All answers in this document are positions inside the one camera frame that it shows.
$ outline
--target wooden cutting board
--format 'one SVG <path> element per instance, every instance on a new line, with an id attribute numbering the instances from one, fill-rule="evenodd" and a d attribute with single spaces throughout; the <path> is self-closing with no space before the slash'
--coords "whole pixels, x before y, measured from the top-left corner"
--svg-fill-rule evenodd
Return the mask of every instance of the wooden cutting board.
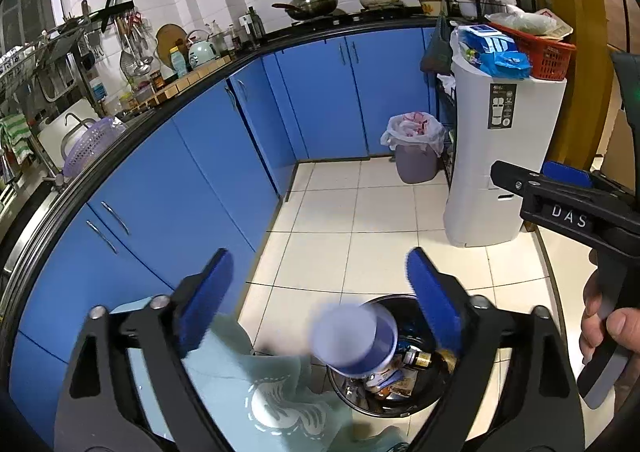
<path id="1" fill-rule="evenodd" d="M 186 51 L 187 49 L 185 44 L 187 41 L 187 32 L 177 24 L 165 24 L 158 30 L 158 33 L 156 33 L 156 39 L 158 40 L 158 56 L 160 60 L 165 66 L 173 68 L 174 66 L 171 64 L 169 51 L 172 47 L 175 47 L 178 40 L 182 40 L 183 48 L 180 52 L 183 55 L 185 54 L 183 50 Z"/>

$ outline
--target trash can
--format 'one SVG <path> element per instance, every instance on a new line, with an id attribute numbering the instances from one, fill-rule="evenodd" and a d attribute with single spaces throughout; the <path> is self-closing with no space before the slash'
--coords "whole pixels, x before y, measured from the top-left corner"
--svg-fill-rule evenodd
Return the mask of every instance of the trash can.
<path id="1" fill-rule="evenodd" d="M 408 112 L 389 119 L 380 143 L 395 151 L 400 179 L 415 185 L 436 177 L 445 134 L 445 128 L 434 116 Z"/>
<path id="2" fill-rule="evenodd" d="M 396 170 L 409 185 L 431 181 L 438 173 L 438 156 L 430 146 L 423 150 L 417 145 L 398 145 Z"/>
<path id="3" fill-rule="evenodd" d="M 399 339 L 411 342 L 424 352 L 433 353 L 436 350 L 433 333 L 413 295 L 386 295 L 370 300 L 367 304 L 379 304 L 393 315 L 398 326 Z M 350 391 L 358 388 L 358 382 L 362 380 L 348 378 L 329 367 L 327 372 L 331 386 L 344 403 L 374 418 L 406 418 L 420 412 L 433 405 L 443 395 L 450 378 L 446 363 L 438 360 L 429 369 L 418 373 L 414 392 L 410 398 L 397 401 L 379 400 L 372 393 L 362 390 L 363 398 L 354 403 L 353 393 Z"/>

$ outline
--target finger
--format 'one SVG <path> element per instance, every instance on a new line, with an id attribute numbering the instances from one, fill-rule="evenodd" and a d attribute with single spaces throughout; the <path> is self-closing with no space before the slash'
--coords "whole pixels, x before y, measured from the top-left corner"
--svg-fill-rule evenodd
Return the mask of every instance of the finger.
<path id="1" fill-rule="evenodd" d="M 580 335 L 580 339 L 578 340 L 578 345 L 580 346 L 580 352 L 584 357 L 582 363 L 584 365 L 588 364 L 591 361 L 591 357 L 593 356 L 593 352 L 595 351 L 595 347 L 591 346 L 590 343 L 587 342 L 586 338 L 583 335 Z"/>
<path id="2" fill-rule="evenodd" d="M 599 346 L 604 340 L 604 327 L 598 315 L 582 316 L 580 323 L 582 336 L 591 347 Z"/>
<path id="3" fill-rule="evenodd" d="M 596 270 L 591 273 L 591 276 L 582 290 L 582 300 L 584 301 L 584 305 L 588 304 L 590 298 L 595 298 L 599 295 L 602 294 L 600 292 L 600 285 L 598 284 L 598 270 Z"/>
<path id="4" fill-rule="evenodd" d="M 640 310 L 622 308 L 614 311 L 607 318 L 607 331 L 621 346 L 640 353 Z"/>

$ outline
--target kettle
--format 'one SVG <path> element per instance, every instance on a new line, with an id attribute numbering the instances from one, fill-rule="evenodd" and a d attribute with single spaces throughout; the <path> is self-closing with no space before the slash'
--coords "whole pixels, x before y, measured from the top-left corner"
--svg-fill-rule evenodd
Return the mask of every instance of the kettle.
<path id="1" fill-rule="evenodd" d="M 204 40 L 192 40 L 191 35 L 193 35 L 197 31 L 206 33 L 206 38 Z M 190 34 L 187 35 L 187 46 L 189 47 L 189 64 L 191 65 L 192 69 L 217 58 L 218 55 L 216 54 L 216 49 L 214 48 L 213 43 L 209 41 L 208 37 L 209 33 L 204 31 L 203 29 L 194 29 Z"/>

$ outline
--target blue cabinet door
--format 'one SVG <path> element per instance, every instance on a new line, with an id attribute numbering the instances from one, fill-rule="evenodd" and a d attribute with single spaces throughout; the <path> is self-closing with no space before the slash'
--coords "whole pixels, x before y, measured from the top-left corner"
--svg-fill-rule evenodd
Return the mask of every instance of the blue cabinet door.
<path id="1" fill-rule="evenodd" d="M 225 81 L 217 83 L 173 121 L 220 202 L 257 250 L 278 196 L 226 87 Z"/>
<path id="2" fill-rule="evenodd" d="M 288 48 L 276 58 L 309 158 L 364 158 L 367 145 L 344 38 Z"/>
<path id="3" fill-rule="evenodd" d="M 267 78 L 271 84 L 271 91 L 273 91 L 273 96 L 276 99 L 278 110 L 282 116 L 282 121 L 287 129 L 287 135 L 291 142 L 293 153 L 296 155 L 296 159 L 309 159 L 309 154 L 306 152 L 305 142 L 302 139 L 302 133 L 300 133 L 300 126 L 298 125 L 296 113 L 293 112 L 293 107 L 291 107 L 289 92 L 284 84 L 284 79 L 282 78 L 282 72 L 280 71 L 276 55 L 273 53 L 264 55 L 262 57 L 262 65 L 267 73 Z"/>
<path id="4" fill-rule="evenodd" d="M 40 272 L 24 307 L 20 331 L 68 362 L 93 306 L 101 304 L 111 310 L 171 291 L 85 205 Z"/>
<path id="5" fill-rule="evenodd" d="M 424 49 L 426 50 L 429 47 L 429 42 L 431 42 L 431 37 L 434 35 L 435 28 L 422 28 L 422 37 L 424 39 Z M 429 73 L 427 75 L 427 84 L 429 86 L 429 100 L 431 103 L 431 111 L 429 111 L 433 116 L 438 118 L 438 113 L 442 112 L 442 108 L 438 110 L 437 106 L 437 96 L 436 96 L 436 73 Z"/>
<path id="6" fill-rule="evenodd" d="M 215 137 L 215 129 L 223 126 L 207 127 Z M 172 288 L 185 276 L 201 272 L 219 248 L 228 249 L 234 257 L 234 281 L 220 311 L 233 313 L 255 252 L 205 180 L 173 121 L 141 143 L 89 204 L 131 253 Z"/>
<path id="7" fill-rule="evenodd" d="M 66 362 L 18 332 L 9 375 L 9 395 L 36 433 L 53 448 L 58 398 Z"/>
<path id="8" fill-rule="evenodd" d="M 388 154 L 380 144 L 389 118 L 430 110 L 429 88 L 420 71 L 422 30 L 393 29 L 349 35 L 353 74 L 370 154 Z"/>
<path id="9" fill-rule="evenodd" d="M 254 60 L 230 80 L 271 178 L 284 196 L 291 185 L 296 156 L 262 60 Z"/>

